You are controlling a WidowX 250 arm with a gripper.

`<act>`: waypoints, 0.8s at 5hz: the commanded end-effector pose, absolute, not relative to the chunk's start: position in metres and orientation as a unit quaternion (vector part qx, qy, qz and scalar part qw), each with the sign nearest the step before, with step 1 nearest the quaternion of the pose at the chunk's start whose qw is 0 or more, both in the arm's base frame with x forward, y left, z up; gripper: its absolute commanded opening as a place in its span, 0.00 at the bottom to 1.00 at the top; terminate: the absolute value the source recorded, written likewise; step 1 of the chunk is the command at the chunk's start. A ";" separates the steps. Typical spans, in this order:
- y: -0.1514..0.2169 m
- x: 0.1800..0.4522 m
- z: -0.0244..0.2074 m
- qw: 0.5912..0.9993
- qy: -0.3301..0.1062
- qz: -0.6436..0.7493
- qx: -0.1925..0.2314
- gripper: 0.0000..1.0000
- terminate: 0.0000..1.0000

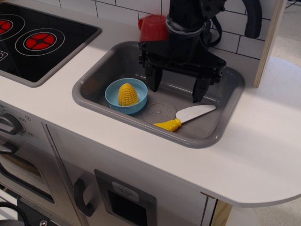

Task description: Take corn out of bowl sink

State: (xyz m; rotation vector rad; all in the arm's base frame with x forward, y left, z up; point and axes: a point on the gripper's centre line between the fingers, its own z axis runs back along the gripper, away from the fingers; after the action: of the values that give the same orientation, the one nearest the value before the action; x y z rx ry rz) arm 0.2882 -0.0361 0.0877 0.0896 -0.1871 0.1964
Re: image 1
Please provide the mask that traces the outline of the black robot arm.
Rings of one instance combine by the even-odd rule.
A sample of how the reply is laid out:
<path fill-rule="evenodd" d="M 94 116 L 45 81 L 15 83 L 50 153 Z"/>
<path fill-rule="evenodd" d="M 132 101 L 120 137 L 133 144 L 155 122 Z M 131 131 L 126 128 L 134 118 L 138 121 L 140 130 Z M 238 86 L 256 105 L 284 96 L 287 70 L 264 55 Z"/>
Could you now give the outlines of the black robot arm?
<path fill-rule="evenodd" d="M 167 40 L 141 41 L 139 63 L 148 87 L 156 92 L 164 70 L 196 79 L 192 98 L 202 100 L 210 85 L 218 83 L 226 62 L 202 44 L 206 24 L 224 7 L 222 0 L 172 0 L 166 17 Z"/>

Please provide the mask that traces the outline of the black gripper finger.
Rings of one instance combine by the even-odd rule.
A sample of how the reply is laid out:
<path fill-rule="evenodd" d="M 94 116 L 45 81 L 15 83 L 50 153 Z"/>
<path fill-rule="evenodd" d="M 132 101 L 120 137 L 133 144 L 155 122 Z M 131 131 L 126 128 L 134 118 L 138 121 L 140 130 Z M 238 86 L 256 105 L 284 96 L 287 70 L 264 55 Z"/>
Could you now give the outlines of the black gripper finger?
<path fill-rule="evenodd" d="M 200 76 L 196 78 L 193 88 L 193 103 L 200 102 L 211 85 L 211 76 Z"/>
<path fill-rule="evenodd" d="M 163 70 L 154 65 L 145 65 L 145 75 L 148 83 L 148 87 L 153 92 L 156 92 L 161 83 Z"/>

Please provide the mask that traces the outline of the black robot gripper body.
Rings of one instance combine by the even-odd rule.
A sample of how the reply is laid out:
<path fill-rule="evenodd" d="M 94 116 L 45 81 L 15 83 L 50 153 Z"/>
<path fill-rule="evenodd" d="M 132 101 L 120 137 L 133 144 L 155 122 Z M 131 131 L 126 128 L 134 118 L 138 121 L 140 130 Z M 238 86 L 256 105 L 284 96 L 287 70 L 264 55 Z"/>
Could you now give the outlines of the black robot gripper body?
<path fill-rule="evenodd" d="M 146 64 L 150 64 L 163 71 L 172 71 L 196 78 L 203 75 L 211 76 L 211 84 L 220 81 L 222 69 L 226 63 L 208 52 L 208 48 L 201 42 L 201 33 L 194 37 L 176 34 L 169 30 L 168 33 L 167 40 L 139 43 L 142 51 L 139 63 L 144 69 Z"/>

